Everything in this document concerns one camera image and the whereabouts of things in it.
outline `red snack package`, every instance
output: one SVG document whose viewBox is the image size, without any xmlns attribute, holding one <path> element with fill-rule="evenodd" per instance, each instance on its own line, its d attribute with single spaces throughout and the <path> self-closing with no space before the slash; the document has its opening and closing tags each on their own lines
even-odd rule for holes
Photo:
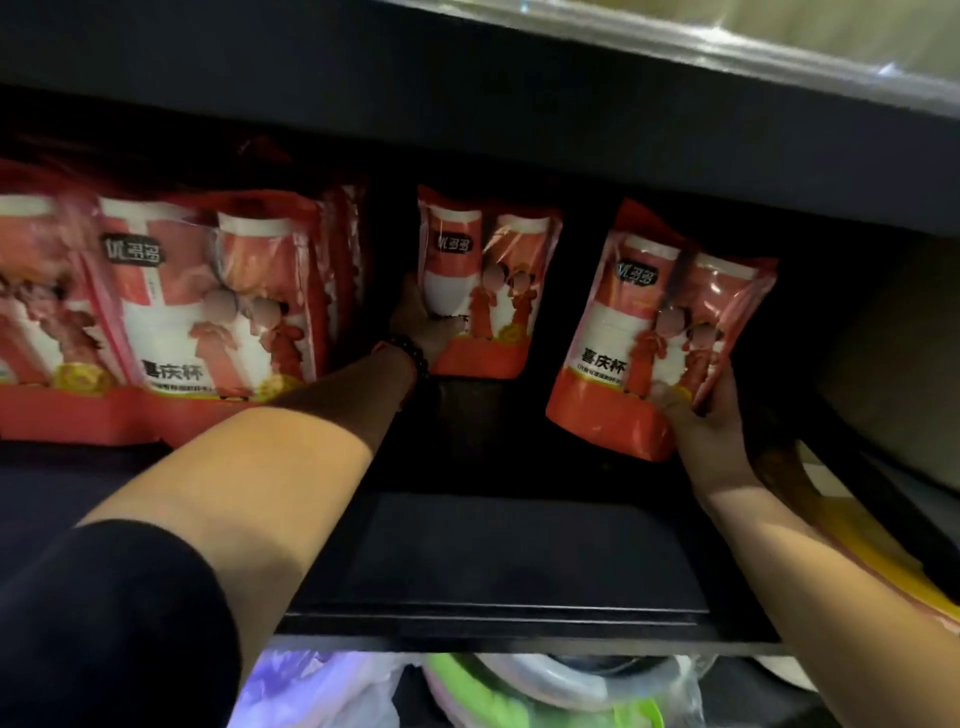
<svg viewBox="0 0 960 728">
<path fill-rule="evenodd" d="M 547 418 L 603 448 L 655 461 L 670 455 L 669 423 L 646 399 L 651 383 L 702 401 L 774 280 L 771 261 L 703 254 L 684 274 L 695 247 L 643 206 L 623 203 Z"/>
<path fill-rule="evenodd" d="M 323 216 L 320 239 L 324 249 L 318 252 L 318 260 L 326 261 L 321 275 L 327 283 L 325 289 L 331 310 L 329 338 L 334 344 L 348 336 L 366 292 L 363 274 L 366 259 L 359 240 L 359 201 L 357 187 L 336 185 L 326 190 L 320 202 Z"/>
<path fill-rule="evenodd" d="M 367 291 L 373 283 L 373 252 L 367 240 L 364 199 L 367 190 L 357 184 L 343 185 L 347 198 L 347 243 L 353 272 L 353 298 L 357 308 L 363 308 Z"/>
<path fill-rule="evenodd" d="M 420 188 L 420 289 L 427 309 L 467 316 L 433 373 L 510 379 L 526 364 L 543 279 L 563 224 L 551 209 L 474 207 Z"/>
<path fill-rule="evenodd" d="M 101 205 L 132 349 L 147 388 L 167 395 L 151 403 L 166 442 L 316 379 L 327 346 L 315 203 L 250 191 Z"/>
<path fill-rule="evenodd" d="M 659 378 L 700 404 L 730 359 L 740 331 L 773 288 L 776 269 L 770 258 L 734 261 L 698 254 L 674 303 L 688 320 L 684 340 L 670 342 L 673 351 L 684 353 L 683 371 L 677 376 L 679 366 L 664 368 Z M 674 361 L 679 364 L 678 353 Z"/>
<path fill-rule="evenodd" d="M 95 198 L 0 161 L 0 436 L 151 442 L 100 253 Z"/>
<path fill-rule="evenodd" d="M 52 194 L 0 194 L 0 381 L 102 395 L 127 375 L 95 296 L 92 207 L 55 176 L 35 181 Z"/>
</svg>

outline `black shelf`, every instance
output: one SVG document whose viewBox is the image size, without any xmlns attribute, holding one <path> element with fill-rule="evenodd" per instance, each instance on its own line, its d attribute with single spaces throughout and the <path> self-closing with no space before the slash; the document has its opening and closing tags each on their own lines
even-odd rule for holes
<svg viewBox="0 0 960 728">
<path fill-rule="evenodd" d="M 499 438 L 515 433 L 493 425 L 524 422 L 513 417 L 528 406 L 511 397 L 519 386 L 450 380 L 403 413 L 278 640 L 404 651 L 781 652 L 679 465 L 593 448 L 542 416 L 524 425 L 542 456 L 501 449 Z M 450 415 L 481 396 L 477 387 L 487 402 L 514 402 L 488 408 L 486 431 L 482 412 Z M 448 448 L 441 431 L 462 446 Z M 0 578 L 164 451 L 0 443 Z M 551 493 L 558 483 L 569 484 L 563 498 Z"/>
<path fill-rule="evenodd" d="M 373 0 L 0 7 L 0 84 L 960 232 L 960 124 Z"/>
</svg>

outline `black bracelet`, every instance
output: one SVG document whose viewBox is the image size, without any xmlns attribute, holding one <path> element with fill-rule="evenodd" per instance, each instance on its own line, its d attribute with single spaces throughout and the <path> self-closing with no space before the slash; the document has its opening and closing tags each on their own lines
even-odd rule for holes
<svg viewBox="0 0 960 728">
<path fill-rule="evenodd" d="M 426 356 L 423 355 L 423 349 L 405 333 L 390 334 L 390 336 L 373 347 L 373 350 L 377 352 L 385 345 L 397 347 L 413 359 L 414 365 L 417 367 L 418 383 L 430 378 L 430 364 L 427 362 Z"/>
</svg>

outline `forearm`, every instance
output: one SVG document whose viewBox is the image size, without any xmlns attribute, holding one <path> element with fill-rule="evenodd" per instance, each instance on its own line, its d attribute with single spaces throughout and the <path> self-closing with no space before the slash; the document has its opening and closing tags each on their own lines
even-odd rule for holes
<svg viewBox="0 0 960 728">
<path fill-rule="evenodd" d="M 343 514 L 414 382 L 386 348 L 243 412 L 164 458 L 84 522 L 159 525 L 217 574 L 245 674 Z"/>
<path fill-rule="evenodd" d="M 960 725 L 960 645 L 759 483 L 705 506 L 784 642 L 848 728 Z"/>
</svg>

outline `fingers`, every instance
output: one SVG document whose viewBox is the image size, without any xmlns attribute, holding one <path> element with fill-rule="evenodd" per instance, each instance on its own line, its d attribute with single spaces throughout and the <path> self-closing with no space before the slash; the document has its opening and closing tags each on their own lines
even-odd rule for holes
<svg viewBox="0 0 960 728">
<path fill-rule="evenodd" d="M 736 379 L 733 376 L 733 367 L 728 364 L 720 373 L 716 385 L 713 387 L 713 396 L 710 399 L 708 417 L 717 423 L 726 423 L 740 417 L 740 405 L 736 398 Z"/>
<path fill-rule="evenodd" d="M 678 435 L 686 431 L 699 419 L 690 409 L 690 400 L 661 381 L 655 381 L 650 387 L 649 399 L 670 421 Z"/>
</svg>

